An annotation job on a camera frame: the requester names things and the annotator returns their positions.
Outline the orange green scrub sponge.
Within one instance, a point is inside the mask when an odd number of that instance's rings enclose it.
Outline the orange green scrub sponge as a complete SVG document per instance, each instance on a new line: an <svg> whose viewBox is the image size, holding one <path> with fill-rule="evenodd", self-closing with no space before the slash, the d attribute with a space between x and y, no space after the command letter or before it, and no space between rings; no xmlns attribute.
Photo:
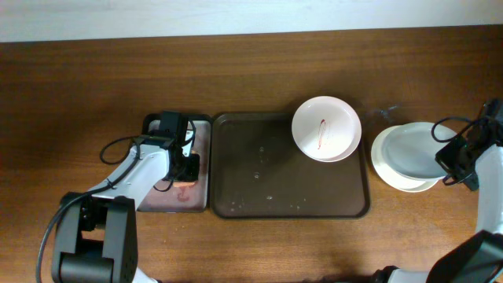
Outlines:
<svg viewBox="0 0 503 283"><path fill-rule="evenodd" d="M196 184L197 182L174 182L173 187L175 188L192 187Z"/></svg>

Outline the pale green plate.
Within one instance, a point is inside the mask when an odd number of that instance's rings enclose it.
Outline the pale green plate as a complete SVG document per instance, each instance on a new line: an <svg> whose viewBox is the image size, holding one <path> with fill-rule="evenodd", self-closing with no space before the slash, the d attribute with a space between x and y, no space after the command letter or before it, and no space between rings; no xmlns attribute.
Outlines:
<svg viewBox="0 0 503 283"><path fill-rule="evenodd" d="M435 154L446 143L431 136L434 123L414 122L396 127L382 144L385 164L399 175L421 181L446 177L446 171L435 160Z"/></svg>

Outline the pinkish white plate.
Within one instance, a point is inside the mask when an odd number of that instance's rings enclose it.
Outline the pinkish white plate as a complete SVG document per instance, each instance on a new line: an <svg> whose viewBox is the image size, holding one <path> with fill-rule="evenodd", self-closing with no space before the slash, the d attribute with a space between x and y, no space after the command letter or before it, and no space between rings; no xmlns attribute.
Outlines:
<svg viewBox="0 0 503 283"><path fill-rule="evenodd" d="M292 117L292 137L303 154L320 162L337 162L351 155L362 137L356 111L330 96L303 102Z"/></svg>

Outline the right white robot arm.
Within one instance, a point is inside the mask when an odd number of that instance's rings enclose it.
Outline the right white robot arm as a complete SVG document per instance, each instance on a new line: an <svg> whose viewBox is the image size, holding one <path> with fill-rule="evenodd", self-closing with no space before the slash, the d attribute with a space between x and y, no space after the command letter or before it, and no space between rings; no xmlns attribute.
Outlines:
<svg viewBox="0 0 503 283"><path fill-rule="evenodd" d="M484 103L458 133L436 123L408 123L383 130L373 142L375 171L385 181L401 177L430 188L464 184L479 194L474 236L429 271L386 266L372 282L493 282L502 273L502 101Z"/></svg>

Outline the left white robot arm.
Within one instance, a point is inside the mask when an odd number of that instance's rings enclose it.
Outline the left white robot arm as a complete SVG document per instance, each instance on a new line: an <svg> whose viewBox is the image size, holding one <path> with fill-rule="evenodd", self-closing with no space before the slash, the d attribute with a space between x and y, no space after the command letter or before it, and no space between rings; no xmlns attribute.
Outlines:
<svg viewBox="0 0 503 283"><path fill-rule="evenodd" d="M85 193L69 192L60 201L39 248L35 278L42 280L42 258L55 235L51 277L55 282L151 282L138 265L136 212L159 181L195 182L200 157L195 117L161 112L145 117L141 134L113 162L115 170Z"/></svg>

